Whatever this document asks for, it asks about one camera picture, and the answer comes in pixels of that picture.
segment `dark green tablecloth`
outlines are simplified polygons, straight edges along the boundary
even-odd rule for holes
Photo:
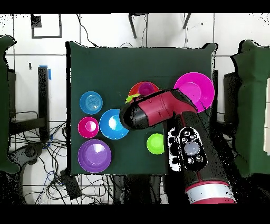
[[[211,78],[212,53],[216,44],[203,49],[181,48],[85,48],[69,42],[71,51],[71,174],[87,174],[78,163],[78,150],[87,139],[78,133],[79,121],[88,116],[79,105],[80,97],[95,91],[103,98],[100,120],[108,109],[120,109],[133,85],[150,81],[160,89],[172,88],[188,72],[200,72]],[[207,116],[202,113],[204,122]],[[165,155],[153,155],[146,147],[152,133],[163,134],[162,125],[129,131],[120,140],[97,134],[111,148],[112,161],[103,174],[165,174]]]

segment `pink bowl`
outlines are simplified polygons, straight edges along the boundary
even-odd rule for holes
[[[93,138],[99,132],[99,123],[93,117],[84,117],[78,124],[78,132],[84,138]]]
[[[197,107],[198,113],[211,106],[215,89],[212,81],[204,74],[190,72],[181,76],[175,83],[174,89],[180,89]]]

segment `blue bowl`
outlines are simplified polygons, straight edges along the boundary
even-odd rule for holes
[[[119,119],[119,109],[107,110],[100,118],[99,127],[104,136],[112,140],[124,138],[129,130],[123,127]]]
[[[103,105],[103,100],[101,96],[93,91],[86,92],[81,96],[80,107],[86,114],[96,114],[98,113]]]

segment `purple bowl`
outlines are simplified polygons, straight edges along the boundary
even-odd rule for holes
[[[78,152],[80,166],[89,173],[100,173],[111,163],[111,150],[108,145],[98,139],[83,143]]]

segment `black frame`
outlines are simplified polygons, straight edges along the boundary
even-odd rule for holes
[[[9,124],[9,134],[15,135],[28,130],[39,128],[40,140],[49,140],[49,105],[48,105],[48,71],[46,67],[38,68],[38,114],[39,118],[29,120],[12,120]],[[8,70],[9,83],[9,117],[16,117],[15,109],[15,80],[14,70]]]

